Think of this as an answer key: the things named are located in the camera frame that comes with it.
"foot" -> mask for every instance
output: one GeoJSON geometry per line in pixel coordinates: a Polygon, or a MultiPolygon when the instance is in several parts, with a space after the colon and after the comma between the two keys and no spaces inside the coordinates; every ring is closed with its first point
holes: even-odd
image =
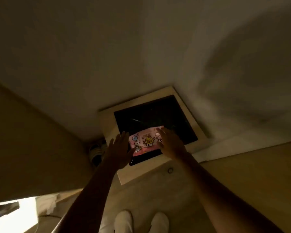
{"type": "Polygon", "coordinates": [[[133,233],[132,214],[127,211],[121,211],[114,220],[114,233],[133,233]]]}
{"type": "Polygon", "coordinates": [[[149,230],[149,233],[168,233],[168,230],[168,217],[162,212],[156,213],[151,222],[151,228],[149,230]]]}

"wet wipes package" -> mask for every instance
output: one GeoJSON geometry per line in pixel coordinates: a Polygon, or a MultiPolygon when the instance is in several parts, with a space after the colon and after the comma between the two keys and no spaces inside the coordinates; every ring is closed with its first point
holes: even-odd
{"type": "Polygon", "coordinates": [[[143,131],[137,132],[129,137],[131,148],[136,148],[133,156],[142,155],[144,153],[159,149],[158,142],[162,142],[162,138],[156,128],[164,126],[151,127],[143,131]]]}

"person's right hand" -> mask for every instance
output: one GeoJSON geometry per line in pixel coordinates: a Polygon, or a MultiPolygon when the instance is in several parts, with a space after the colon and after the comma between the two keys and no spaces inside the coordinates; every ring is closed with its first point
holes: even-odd
{"type": "Polygon", "coordinates": [[[181,160],[189,153],[186,151],[183,142],[178,135],[165,127],[156,129],[162,137],[162,143],[158,142],[162,153],[167,157],[175,160],[181,160]]]}

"cable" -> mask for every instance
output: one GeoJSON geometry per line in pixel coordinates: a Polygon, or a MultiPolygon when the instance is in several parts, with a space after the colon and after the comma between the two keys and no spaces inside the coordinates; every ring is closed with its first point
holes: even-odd
{"type": "MultiPolygon", "coordinates": [[[[55,216],[55,215],[40,215],[40,216],[38,216],[38,218],[39,218],[39,217],[47,217],[47,216],[62,219],[62,217],[60,217],[60,216],[55,216]]],[[[37,224],[36,231],[35,231],[34,233],[37,233],[38,229],[39,229],[39,221],[38,221],[38,224],[37,224]]]]}

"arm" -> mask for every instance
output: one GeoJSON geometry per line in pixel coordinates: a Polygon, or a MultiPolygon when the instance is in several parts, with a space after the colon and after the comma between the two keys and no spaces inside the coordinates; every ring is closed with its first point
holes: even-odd
{"type": "Polygon", "coordinates": [[[110,141],[102,163],[53,232],[99,232],[105,202],[118,169],[124,168],[135,149],[127,153],[129,133],[110,141]]]}
{"type": "Polygon", "coordinates": [[[157,130],[163,141],[160,144],[162,153],[178,161],[193,179],[199,200],[218,233],[282,232],[202,168],[173,131],[157,130]]]}

